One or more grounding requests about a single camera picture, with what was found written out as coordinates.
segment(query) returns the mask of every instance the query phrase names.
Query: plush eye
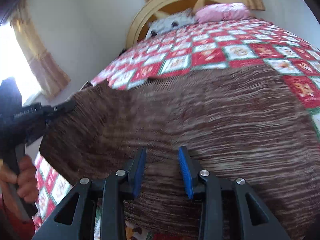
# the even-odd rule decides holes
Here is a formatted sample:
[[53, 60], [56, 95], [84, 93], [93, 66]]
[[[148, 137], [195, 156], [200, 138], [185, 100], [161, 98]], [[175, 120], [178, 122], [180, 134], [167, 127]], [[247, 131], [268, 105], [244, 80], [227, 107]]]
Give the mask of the plush eye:
[[156, 37], [157, 36], [157, 32], [156, 31], [151, 31], [151, 37]]
[[177, 27], [177, 26], [179, 26], [179, 23], [173, 22], [173, 23], [171, 24], [171, 26], [172, 26], [172, 27]]

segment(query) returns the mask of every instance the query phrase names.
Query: headboard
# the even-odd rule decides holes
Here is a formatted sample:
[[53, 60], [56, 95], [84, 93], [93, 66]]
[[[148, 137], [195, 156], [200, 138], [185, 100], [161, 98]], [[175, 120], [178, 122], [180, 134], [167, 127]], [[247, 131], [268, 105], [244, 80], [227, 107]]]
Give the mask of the headboard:
[[138, 41], [145, 38], [148, 32], [148, 23], [165, 18], [171, 14], [193, 8], [199, 8], [214, 3], [234, 3], [243, 0], [150, 0], [134, 18], [127, 36], [126, 48], [131, 48]]

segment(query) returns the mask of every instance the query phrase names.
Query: hand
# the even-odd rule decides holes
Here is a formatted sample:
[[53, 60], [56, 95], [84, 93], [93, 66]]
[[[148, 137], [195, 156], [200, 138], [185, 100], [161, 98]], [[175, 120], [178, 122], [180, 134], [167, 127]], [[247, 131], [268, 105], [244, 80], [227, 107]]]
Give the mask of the hand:
[[17, 218], [21, 219], [21, 212], [11, 195], [8, 183], [18, 184], [17, 193], [26, 203], [34, 203], [39, 196], [37, 180], [35, 178], [36, 167], [29, 156], [24, 156], [19, 162], [20, 174], [17, 176], [6, 164], [0, 164], [0, 187], [6, 208]]

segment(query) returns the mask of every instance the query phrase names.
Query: person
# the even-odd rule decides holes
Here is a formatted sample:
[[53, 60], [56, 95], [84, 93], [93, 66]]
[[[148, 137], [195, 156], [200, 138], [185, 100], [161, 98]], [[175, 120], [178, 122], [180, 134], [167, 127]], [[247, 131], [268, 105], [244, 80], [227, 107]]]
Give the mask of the person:
[[[21, 213], [9, 191], [8, 183], [17, 183], [19, 185], [18, 195], [26, 203], [34, 203], [39, 196], [35, 177], [36, 167], [33, 165], [31, 158], [26, 155], [20, 160], [19, 168], [20, 174], [17, 176], [0, 160], [0, 188], [2, 190], [2, 195], [0, 195], [0, 215], [7, 220], [6, 222], [9, 222], [15, 234], [21, 240], [30, 240], [35, 233], [35, 225], [32, 219], [29, 221], [21, 220]], [[7, 226], [2, 225], [2, 229], [8, 232]]]

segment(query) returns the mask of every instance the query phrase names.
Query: brown blanket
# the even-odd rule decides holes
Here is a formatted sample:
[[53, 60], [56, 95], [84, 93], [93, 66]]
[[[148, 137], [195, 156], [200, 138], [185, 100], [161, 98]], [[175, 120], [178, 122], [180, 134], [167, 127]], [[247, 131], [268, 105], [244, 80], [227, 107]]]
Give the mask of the brown blanket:
[[177, 149], [218, 177], [245, 178], [292, 239], [320, 207], [319, 151], [308, 113], [267, 66], [196, 71], [129, 91], [103, 82], [78, 92], [40, 153], [70, 183], [104, 178], [138, 146], [148, 157], [142, 192], [126, 219], [153, 231], [196, 237], [200, 207], [184, 192]]

